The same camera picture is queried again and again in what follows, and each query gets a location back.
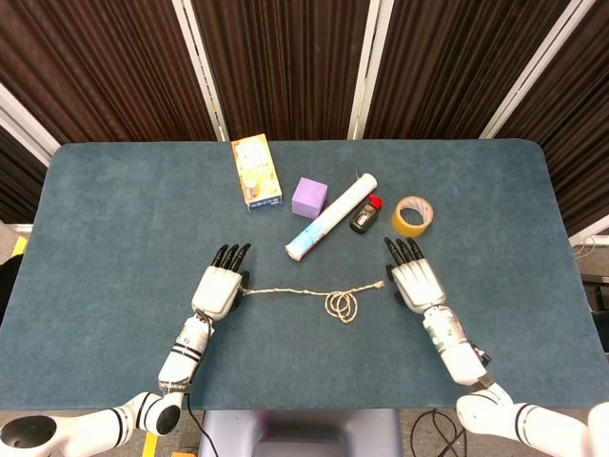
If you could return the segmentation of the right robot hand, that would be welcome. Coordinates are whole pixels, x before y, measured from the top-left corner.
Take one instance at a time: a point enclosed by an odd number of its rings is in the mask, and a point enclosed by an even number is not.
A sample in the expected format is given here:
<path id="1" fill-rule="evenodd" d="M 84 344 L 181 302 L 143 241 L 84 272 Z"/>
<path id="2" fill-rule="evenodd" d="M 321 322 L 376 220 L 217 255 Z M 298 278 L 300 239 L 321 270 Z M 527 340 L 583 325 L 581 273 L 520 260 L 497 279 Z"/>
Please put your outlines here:
<path id="1" fill-rule="evenodd" d="M 412 238 L 383 241 L 394 260 L 385 266 L 388 279 L 397 286 L 406 306 L 417 314 L 442 306 L 446 294 L 421 248 Z"/>

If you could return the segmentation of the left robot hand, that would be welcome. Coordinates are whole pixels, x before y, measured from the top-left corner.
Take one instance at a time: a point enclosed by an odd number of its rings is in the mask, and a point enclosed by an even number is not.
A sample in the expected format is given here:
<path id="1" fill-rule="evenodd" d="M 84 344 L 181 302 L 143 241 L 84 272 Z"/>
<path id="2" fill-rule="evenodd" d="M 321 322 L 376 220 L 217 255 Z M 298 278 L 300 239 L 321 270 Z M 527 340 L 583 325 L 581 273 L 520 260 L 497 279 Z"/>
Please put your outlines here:
<path id="1" fill-rule="evenodd" d="M 243 300 L 250 274 L 241 270 L 251 245 L 222 245 L 194 292 L 191 307 L 195 315 L 204 321 L 218 322 L 225 318 Z"/>

